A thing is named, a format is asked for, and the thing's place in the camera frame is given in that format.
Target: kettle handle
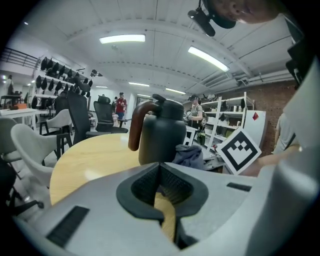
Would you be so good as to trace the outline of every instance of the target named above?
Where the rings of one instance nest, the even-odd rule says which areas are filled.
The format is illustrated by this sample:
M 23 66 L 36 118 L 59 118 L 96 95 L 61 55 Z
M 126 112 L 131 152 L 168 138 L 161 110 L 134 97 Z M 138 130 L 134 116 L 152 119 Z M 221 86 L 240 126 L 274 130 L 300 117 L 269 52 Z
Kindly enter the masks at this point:
M 142 125 L 144 123 L 144 118 L 147 112 L 153 111 L 158 112 L 161 110 L 161 107 L 152 101 L 145 101 L 136 106 L 132 114 L 130 134 L 128 147 L 132 151 L 137 151 L 139 148 Z

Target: fluorescent light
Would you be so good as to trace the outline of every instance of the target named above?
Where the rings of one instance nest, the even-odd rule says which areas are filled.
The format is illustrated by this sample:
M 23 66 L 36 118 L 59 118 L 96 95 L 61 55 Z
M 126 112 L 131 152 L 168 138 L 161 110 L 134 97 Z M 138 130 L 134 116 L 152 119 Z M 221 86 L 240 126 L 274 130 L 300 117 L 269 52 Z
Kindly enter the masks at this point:
M 107 36 L 99 39 L 101 44 L 115 43 L 115 42 L 145 42 L 146 36 L 144 34 L 121 34 Z
M 204 59 L 207 62 L 210 62 L 211 64 L 215 65 L 217 68 L 221 69 L 224 72 L 227 72 L 229 70 L 229 68 L 225 64 L 221 63 L 219 60 L 203 52 L 202 50 L 199 50 L 191 46 L 188 52 L 198 56 L 201 59 Z
M 147 87 L 149 87 L 149 84 L 138 83 L 138 82 L 129 82 L 129 85 L 135 85 L 135 86 L 147 86 Z
M 137 94 L 137 95 L 142 96 L 142 97 L 148 97 L 148 98 L 150 98 L 150 96 L 148 96 L 148 95 L 143 95 L 143 94 Z
M 179 94 L 186 94 L 185 92 L 182 91 L 178 91 L 178 90 L 174 90 L 174 89 L 169 89 L 169 88 L 165 88 L 167 91 L 171 91 L 171 92 L 175 92 L 175 93 L 179 93 Z

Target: blue cloth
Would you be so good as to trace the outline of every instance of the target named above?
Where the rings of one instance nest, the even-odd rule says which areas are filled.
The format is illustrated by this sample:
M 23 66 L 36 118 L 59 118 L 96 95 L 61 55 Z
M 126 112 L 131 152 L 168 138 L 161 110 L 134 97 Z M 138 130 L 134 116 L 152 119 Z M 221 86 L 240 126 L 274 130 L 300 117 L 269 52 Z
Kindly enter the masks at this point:
M 125 113 L 123 113 L 123 112 L 116 112 L 115 114 L 118 115 L 118 120 L 122 120 L 125 115 Z
M 200 146 L 180 144 L 175 146 L 175 150 L 176 154 L 172 163 L 204 170 L 204 155 Z

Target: white chair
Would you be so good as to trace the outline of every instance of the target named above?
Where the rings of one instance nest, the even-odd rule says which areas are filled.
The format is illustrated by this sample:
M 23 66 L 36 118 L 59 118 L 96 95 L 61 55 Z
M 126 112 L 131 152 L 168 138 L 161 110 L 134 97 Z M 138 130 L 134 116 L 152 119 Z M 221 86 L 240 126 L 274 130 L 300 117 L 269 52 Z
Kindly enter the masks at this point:
M 48 119 L 40 123 L 40 134 L 42 135 L 42 127 L 45 126 L 46 133 L 49 134 L 49 128 L 59 128 L 61 133 L 67 132 L 65 128 L 70 132 L 70 125 L 72 124 L 69 109 L 61 110 L 54 118 Z
M 43 166 L 42 162 L 46 156 L 57 149 L 59 136 L 42 136 L 25 124 L 16 124 L 11 129 L 11 138 L 16 150 L 32 174 L 47 187 L 50 186 L 53 168 Z
M 12 162 L 21 160 L 19 152 L 16 150 L 16 147 L 11 139 L 11 129 L 17 124 L 15 120 L 8 117 L 0 117 L 0 155 L 2 159 L 9 163 L 12 166 Z M 14 170 L 17 177 L 21 180 L 20 176 Z

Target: ceiling beam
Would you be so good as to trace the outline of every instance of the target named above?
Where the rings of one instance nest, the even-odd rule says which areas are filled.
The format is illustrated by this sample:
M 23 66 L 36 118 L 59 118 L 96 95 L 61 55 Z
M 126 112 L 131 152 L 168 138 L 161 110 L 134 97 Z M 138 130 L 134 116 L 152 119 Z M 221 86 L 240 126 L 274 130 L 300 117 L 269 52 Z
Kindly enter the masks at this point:
M 150 19 L 126 19 L 107 22 L 104 24 L 88 27 L 82 29 L 80 32 L 71 35 L 67 38 L 66 42 L 70 43 L 79 40 L 83 37 L 100 33 L 101 36 L 107 36 L 110 32 L 114 31 L 130 31 L 130 30 L 156 30 L 160 32 L 176 35 L 181 38 L 186 38 L 192 42 L 193 46 L 199 45 L 200 48 L 210 50 L 213 56 L 217 56 L 222 62 L 226 62 L 223 58 L 228 59 L 230 62 L 238 66 L 247 76 L 252 77 L 253 74 L 248 66 L 240 60 L 232 51 L 227 47 L 216 41 L 213 37 L 209 37 L 200 31 L 190 29 L 188 27 L 174 24 L 167 21 L 150 20 Z
M 200 83 L 201 80 L 197 79 L 191 75 L 188 75 L 186 73 L 181 73 L 178 72 L 176 70 L 172 70 L 172 69 L 167 69 L 165 67 L 160 67 L 160 66 L 154 66 L 154 65 L 150 65 L 150 64 L 138 64 L 138 63 L 105 63 L 105 64 L 101 64 L 99 66 L 99 68 L 107 68 L 107 67 L 121 67 L 121 68 L 135 68 L 135 69 L 144 69 L 144 70 L 150 70 L 150 71 L 156 71 L 156 72 L 161 72 L 161 73 L 165 73 L 167 75 L 172 75 L 175 77 L 179 77 L 188 81 L 192 81 L 194 83 L 197 84 L 201 84 L 204 85 L 203 83 Z

